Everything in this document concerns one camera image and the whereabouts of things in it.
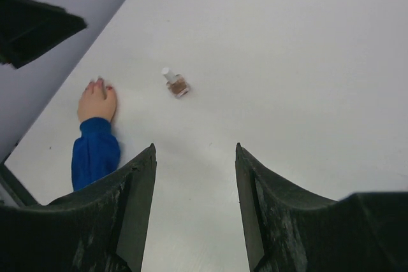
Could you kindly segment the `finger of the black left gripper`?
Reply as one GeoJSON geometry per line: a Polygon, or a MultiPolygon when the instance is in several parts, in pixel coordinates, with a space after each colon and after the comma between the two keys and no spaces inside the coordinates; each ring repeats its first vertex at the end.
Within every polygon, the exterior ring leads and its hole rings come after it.
{"type": "Polygon", "coordinates": [[[1,0],[1,64],[19,69],[87,28],[64,8],[35,0],[1,0]]]}

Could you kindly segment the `mannequin hand painted nails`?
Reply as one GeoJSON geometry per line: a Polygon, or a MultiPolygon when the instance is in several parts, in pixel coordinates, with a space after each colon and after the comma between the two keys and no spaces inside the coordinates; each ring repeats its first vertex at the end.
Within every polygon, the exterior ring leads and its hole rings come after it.
{"type": "Polygon", "coordinates": [[[80,123],[91,118],[112,122],[117,111],[118,99],[114,87],[99,77],[89,82],[78,102],[77,116],[80,123]]]}

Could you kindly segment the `glitter nail polish bottle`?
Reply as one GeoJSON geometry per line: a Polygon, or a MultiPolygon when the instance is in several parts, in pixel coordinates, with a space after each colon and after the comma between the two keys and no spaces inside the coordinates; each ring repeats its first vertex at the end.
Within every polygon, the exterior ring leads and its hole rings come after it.
{"type": "Polygon", "coordinates": [[[175,82],[174,83],[167,82],[166,86],[174,97],[180,98],[187,94],[191,88],[182,75],[175,76],[176,76],[175,82]]]}

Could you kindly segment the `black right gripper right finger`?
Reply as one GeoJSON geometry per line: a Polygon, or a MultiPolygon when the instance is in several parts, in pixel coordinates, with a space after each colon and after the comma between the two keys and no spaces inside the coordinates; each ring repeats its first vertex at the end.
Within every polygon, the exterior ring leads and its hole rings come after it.
{"type": "Polygon", "coordinates": [[[236,147],[251,271],[406,271],[407,193],[334,201],[290,182],[236,147]]]}

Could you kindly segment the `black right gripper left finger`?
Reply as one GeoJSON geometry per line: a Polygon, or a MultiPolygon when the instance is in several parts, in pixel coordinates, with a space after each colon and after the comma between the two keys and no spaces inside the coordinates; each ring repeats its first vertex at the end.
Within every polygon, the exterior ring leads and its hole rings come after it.
{"type": "Polygon", "coordinates": [[[1,205],[2,271],[140,271],[156,148],[51,203],[1,205]]]}

